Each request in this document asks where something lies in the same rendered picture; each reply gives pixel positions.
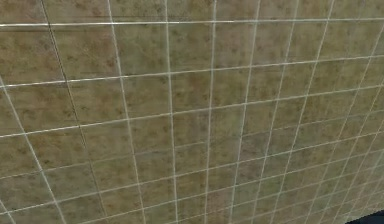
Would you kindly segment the dark blue rounded object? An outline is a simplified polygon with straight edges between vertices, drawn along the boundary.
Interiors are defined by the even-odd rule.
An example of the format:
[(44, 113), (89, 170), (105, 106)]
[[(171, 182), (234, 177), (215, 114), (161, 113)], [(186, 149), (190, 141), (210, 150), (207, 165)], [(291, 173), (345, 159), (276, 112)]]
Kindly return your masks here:
[(349, 221), (346, 224), (384, 224), (384, 210)]

